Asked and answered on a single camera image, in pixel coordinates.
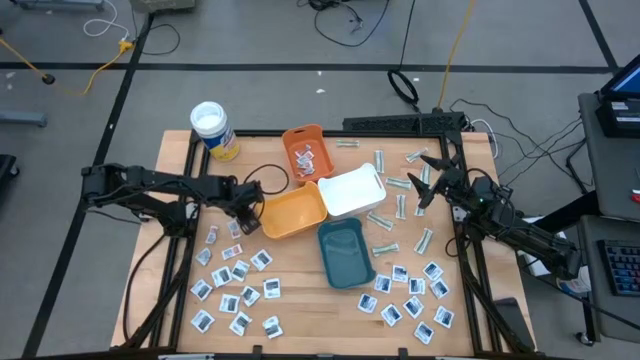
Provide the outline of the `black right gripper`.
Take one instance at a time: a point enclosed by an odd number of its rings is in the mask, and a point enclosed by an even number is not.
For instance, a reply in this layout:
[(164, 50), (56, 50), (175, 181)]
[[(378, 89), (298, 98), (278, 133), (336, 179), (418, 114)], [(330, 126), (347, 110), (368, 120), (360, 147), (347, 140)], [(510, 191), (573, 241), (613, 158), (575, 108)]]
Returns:
[[(420, 158), (430, 167), (442, 174), (434, 184), (434, 192), (441, 195), (451, 205), (470, 205), (471, 196), (470, 188), (467, 184), (468, 177), (466, 173), (458, 168), (457, 157), (453, 159), (439, 159), (427, 155), (421, 155)], [(417, 207), (426, 209), (433, 201), (433, 192), (429, 185), (421, 181), (415, 175), (408, 173), (407, 177), (416, 188), (419, 202)]]

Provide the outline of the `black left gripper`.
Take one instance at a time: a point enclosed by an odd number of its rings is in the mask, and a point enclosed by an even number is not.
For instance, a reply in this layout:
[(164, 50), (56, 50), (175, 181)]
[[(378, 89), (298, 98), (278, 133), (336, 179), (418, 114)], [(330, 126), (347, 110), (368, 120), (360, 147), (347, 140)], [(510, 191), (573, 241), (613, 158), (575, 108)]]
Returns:
[(264, 192), (259, 181), (253, 180), (232, 187), (231, 211), (238, 218), (238, 224), (245, 235), (250, 235), (261, 227), (255, 207), (264, 201)]

